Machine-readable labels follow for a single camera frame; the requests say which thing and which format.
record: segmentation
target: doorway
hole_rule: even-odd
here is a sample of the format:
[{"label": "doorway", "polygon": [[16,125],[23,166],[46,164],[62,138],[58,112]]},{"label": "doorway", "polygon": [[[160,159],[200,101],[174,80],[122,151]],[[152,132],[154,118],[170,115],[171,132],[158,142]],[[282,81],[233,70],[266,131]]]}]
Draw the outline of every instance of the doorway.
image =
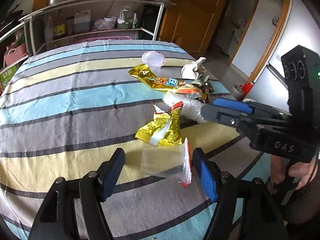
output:
[{"label": "doorway", "polygon": [[230,66],[250,26],[259,0],[227,0],[206,56]]}]

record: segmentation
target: blue stripe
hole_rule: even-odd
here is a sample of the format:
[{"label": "blue stripe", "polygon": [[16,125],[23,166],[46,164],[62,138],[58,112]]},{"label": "blue stripe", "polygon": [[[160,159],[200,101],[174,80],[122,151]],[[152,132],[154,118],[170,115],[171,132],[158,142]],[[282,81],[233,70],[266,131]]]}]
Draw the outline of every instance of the blue stripe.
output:
[{"label": "blue stripe", "polygon": [[[251,168],[251,170],[244,176],[244,180],[252,180],[255,177],[261,178],[264,182],[267,181],[270,175],[270,155],[264,153],[258,162]],[[237,199],[235,215],[233,222],[235,222],[242,214],[243,199]],[[143,238],[143,240],[150,240],[152,237],[157,240],[201,240],[210,223],[216,203],[211,204],[206,209],[202,210],[195,216],[188,220],[169,228],[163,232]]]},{"label": "blue stripe", "polygon": [[186,52],[183,49],[177,48],[177,47],[171,47],[171,46],[148,45],[148,44],[109,44],[109,45],[101,45],[101,46],[84,47],[84,48],[74,49],[71,51],[66,51],[66,52],[54,54],[52,56],[48,56],[45,58],[41,58],[37,61],[25,63],[17,70],[16,74],[21,73],[26,69],[30,69],[35,66],[38,66],[40,64],[48,63],[50,61],[65,58],[65,57],[80,55],[83,53],[112,51],[112,50],[134,50],[134,49],[136,49],[136,50],[167,50],[167,51],[180,52],[180,53],[186,54]]},{"label": "blue stripe", "polygon": [[[219,84],[220,82],[210,82],[215,88],[215,93],[224,93],[225,88]],[[20,123],[83,108],[111,106],[142,100],[161,99],[162,97],[162,92],[152,90],[143,83],[71,91],[41,98],[9,109],[2,109],[0,110],[0,124]]]},{"label": "blue stripe", "polygon": [[11,224],[7,220],[4,220],[4,222],[7,224],[8,228],[11,230],[14,235],[21,239],[21,240],[28,240],[30,232],[23,230],[21,228],[18,228],[17,226]]}]

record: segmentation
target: yellow snack wrapper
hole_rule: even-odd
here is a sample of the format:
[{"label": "yellow snack wrapper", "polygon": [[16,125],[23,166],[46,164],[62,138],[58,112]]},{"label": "yellow snack wrapper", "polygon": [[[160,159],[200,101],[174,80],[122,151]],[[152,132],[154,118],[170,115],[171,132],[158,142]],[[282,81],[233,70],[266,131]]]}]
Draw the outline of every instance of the yellow snack wrapper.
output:
[{"label": "yellow snack wrapper", "polygon": [[179,94],[189,94],[193,95],[192,98],[200,98],[202,96],[201,89],[188,82],[175,78],[157,77],[146,64],[133,67],[129,70],[129,74],[154,90],[164,93],[173,91]]},{"label": "yellow snack wrapper", "polygon": [[135,137],[156,147],[182,144],[179,125],[182,106],[183,103],[178,102],[167,113],[154,105],[153,121],[141,127]]}]

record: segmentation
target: round plastic lid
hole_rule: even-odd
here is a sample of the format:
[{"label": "round plastic lid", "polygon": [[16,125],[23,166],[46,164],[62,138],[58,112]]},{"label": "round plastic lid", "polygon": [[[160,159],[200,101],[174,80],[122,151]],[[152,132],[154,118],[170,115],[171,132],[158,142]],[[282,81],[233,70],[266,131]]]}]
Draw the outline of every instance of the round plastic lid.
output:
[{"label": "round plastic lid", "polygon": [[142,63],[148,64],[150,68],[160,68],[164,65],[165,57],[154,50],[145,52],[142,55]]}]

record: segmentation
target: pink basket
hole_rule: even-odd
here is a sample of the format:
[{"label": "pink basket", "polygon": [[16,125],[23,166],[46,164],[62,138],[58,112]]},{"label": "pink basket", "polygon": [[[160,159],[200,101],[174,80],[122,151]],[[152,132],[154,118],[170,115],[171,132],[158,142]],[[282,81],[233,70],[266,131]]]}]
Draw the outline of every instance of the pink basket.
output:
[{"label": "pink basket", "polygon": [[112,37],[100,37],[100,38],[88,38],[83,40],[75,41],[73,44],[82,42],[97,41],[97,40],[132,40],[129,36],[112,36]]},{"label": "pink basket", "polygon": [[7,63],[7,65],[9,66],[12,63],[16,62],[17,60],[24,57],[26,51],[27,51],[26,44],[23,43],[15,49],[10,49],[8,54],[4,56],[4,60]]}]

